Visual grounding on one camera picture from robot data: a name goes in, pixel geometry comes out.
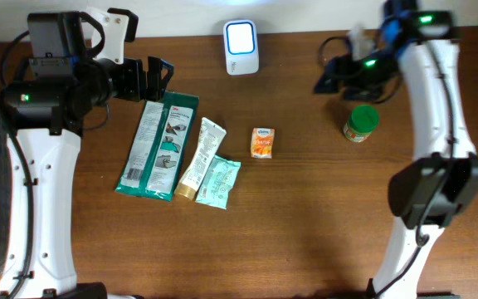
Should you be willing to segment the green lidded jar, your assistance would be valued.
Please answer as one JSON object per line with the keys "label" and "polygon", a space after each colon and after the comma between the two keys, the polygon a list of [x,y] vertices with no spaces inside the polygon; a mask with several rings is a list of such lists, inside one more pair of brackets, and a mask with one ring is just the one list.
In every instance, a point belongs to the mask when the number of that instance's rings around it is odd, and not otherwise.
{"label": "green lidded jar", "polygon": [[344,136],[354,143],[365,141],[378,127],[379,114],[370,105],[355,107],[344,124]]}

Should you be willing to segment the dark green wipes pack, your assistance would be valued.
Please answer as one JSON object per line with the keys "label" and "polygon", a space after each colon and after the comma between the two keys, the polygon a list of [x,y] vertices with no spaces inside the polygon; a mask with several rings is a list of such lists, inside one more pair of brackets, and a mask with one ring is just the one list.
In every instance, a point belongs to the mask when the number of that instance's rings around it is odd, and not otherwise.
{"label": "dark green wipes pack", "polygon": [[172,199],[198,103],[197,96],[176,92],[145,103],[116,193]]}

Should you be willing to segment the white tube with gold cap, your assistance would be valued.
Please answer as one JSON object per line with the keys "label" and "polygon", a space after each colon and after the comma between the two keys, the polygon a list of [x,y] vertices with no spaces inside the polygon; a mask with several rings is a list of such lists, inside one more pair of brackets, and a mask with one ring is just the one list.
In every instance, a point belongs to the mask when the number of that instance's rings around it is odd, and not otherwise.
{"label": "white tube with gold cap", "polygon": [[193,200],[202,185],[207,170],[227,131],[220,125],[202,118],[198,145],[190,165],[180,178],[174,195]]}

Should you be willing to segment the mint green wipes packet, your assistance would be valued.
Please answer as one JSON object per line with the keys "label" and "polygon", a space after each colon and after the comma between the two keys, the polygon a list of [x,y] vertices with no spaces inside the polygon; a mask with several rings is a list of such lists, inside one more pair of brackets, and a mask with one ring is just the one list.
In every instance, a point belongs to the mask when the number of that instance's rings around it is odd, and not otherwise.
{"label": "mint green wipes packet", "polygon": [[240,162],[215,155],[198,190],[195,202],[227,209],[229,193],[236,182],[240,168]]}

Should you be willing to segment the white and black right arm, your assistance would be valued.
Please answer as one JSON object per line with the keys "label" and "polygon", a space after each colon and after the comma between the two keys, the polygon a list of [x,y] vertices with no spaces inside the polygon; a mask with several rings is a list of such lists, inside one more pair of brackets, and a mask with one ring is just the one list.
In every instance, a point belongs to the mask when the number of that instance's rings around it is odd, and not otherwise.
{"label": "white and black right arm", "polygon": [[373,38],[344,37],[347,53],[323,61],[316,94],[341,93],[367,107],[388,100],[390,80],[407,86],[412,162],[388,184],[393,230],[367,298],[415,298],[433,245],[478,194],[478,154],[466,128],[457,62],[459,36],[449,11],[387,0]]}

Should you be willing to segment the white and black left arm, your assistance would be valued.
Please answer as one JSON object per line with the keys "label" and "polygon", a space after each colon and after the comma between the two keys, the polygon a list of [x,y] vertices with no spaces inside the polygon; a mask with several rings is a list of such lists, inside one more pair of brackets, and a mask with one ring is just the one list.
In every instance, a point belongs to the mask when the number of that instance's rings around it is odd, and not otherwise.
{"label": "white and black left arm", "polygon": [[113,98],[158,101],[173,66],[124,56],[138,17],[129,10],[34,12],[32,54],[0,94],[7,125],[11,206],[1,298],[105,298],[101,282],[77,280],[71,198],[84,119]]}

